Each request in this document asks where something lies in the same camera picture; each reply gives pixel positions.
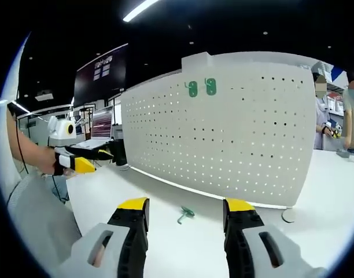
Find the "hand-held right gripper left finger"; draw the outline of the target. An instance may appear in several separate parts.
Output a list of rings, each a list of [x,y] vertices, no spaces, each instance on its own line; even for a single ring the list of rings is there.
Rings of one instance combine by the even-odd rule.
[[[126,200],[73,244],[60,277],[143,277],[148,228],[149,198]]]

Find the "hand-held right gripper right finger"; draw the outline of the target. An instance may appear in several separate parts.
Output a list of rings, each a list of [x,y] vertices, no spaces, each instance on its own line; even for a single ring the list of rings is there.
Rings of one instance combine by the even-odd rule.
[[[300,247],[265,225],[244,200],[223,200],[224,251],[230,277],[324,277],[301,257]]]

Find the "person's left hand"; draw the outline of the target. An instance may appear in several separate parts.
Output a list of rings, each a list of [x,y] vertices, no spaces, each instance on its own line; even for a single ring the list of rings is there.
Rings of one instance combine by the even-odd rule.
[[[43,148],[37,168],[41,172],[50,175],[64,175],[69,177],[75,173],[72,169],[66,168],[58,163],[56,152],[50,147]]]

